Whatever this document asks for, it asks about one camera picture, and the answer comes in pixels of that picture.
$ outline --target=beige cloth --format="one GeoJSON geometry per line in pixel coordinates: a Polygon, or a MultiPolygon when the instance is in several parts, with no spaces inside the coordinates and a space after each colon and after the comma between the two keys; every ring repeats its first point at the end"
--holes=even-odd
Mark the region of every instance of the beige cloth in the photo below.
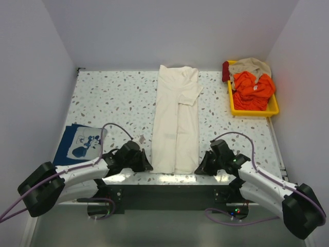
{"type": "Polygon", "coordinates": [[[198,70],[166,68],[158,76],[152,173],[191,174],[199,162],[198,70]]]}
{"type": "Polygon", "coordinates": [[[234,75],[239,74],[243,71],[248,71],[252,73],[254,76],[256,76],[256,81],[255,83],[258,82],[259,78],[263,74],[267,74],[269,77],[272,78],[272,72],[269,66],[256,59],[256,58],[245,58],[238,60],[235,64],[229,65],[228,70],[230,71],[230,78],[232,82],[232,89],[235,90],[234,86],[234,75]]]}

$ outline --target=wall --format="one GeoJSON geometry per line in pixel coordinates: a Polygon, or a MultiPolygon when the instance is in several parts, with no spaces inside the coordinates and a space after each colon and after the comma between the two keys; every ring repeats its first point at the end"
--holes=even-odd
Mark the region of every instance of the wall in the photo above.
{"type": "MultiPolygon", "coordinates": [[[[329,213],[329,2],[300,0],[267,62],[277,85],[280,115],[273,118],[289,178],[316,192],[329,213]]],[[[327,246],[329,224],[314,231],[327,246]]]]}
{"type": "Polygon", "coordinates": [[[71,58],[87,69],[265,59],[298,0],[43,0],[71,58]]]}
{"type": "MultiPolygon", "coordinates": [[[[74,84],[75,66],[41,0],[1,1],[1,213],[19,197],[20,183],[51,159],[74,84]]],[[[0,224],[0,246],[19,245],[27,217],[0,224]]]]}

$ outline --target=orange cloth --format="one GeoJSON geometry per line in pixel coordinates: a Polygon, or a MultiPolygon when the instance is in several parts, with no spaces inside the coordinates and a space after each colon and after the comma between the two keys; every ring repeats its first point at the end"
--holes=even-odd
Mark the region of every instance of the orange cloth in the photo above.
{"type": "Polygon", "coordinates": [[[248,71],[234,75],[236,92],[233,94],[233,102],[236,110],[266,111],[276,86],[267,74],[263,74],[257,84],[255,80],[256,76],[248,71]]]}

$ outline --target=gray floor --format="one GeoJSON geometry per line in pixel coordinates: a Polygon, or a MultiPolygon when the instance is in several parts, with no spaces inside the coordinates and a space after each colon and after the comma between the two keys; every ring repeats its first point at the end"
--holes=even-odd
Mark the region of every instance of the gray floor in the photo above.
{"type": "MultiPolygon", "coordinates": [[[[250,209],[247,221],[272,216],[250,209]]],[[[226,220],[216,214],[215,217],[226,220]]],[[[109,219],[88,220],[85,205],[59,205],[39,217],[31,246],[305,246],[280,220],[252,226],[216,224],[203,211],[126,211],[109,219]]]]}

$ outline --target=folded blue fabric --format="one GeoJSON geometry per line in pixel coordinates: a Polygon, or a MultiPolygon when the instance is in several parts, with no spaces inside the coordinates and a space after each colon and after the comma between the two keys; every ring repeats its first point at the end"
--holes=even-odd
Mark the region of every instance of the folded blue fabric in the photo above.
{"type": "Polygon", "coordinates": [[[99,156],[101,129],[84,125],[66,126],[58,146],[53,164],[55,166],[74,165],[90,161],[99,156]]]}

